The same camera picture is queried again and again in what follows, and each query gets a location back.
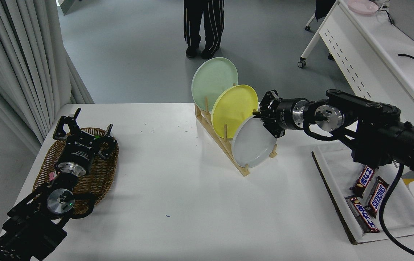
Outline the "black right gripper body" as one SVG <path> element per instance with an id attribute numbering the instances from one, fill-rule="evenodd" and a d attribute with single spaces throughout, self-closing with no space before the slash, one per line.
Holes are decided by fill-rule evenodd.
<path id="1" fill-rule="evenodd" d="M 282 99 L 273 100 L 270 105 L 271 109 L 271 124 L 274 128 L 281 129 L 296 129 L 293 119 L 293 109 L 296 99 Z"/>

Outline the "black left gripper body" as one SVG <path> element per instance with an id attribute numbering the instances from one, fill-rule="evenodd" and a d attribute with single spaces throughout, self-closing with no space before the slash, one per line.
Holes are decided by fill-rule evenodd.
<path id="1" fill-rule="evenodd" d="M 65 147 L 57 161 L 57 170 L 89 171 L 103 138 L 89 133 L 78 133 L 68 135 L 62 140 Z"/>

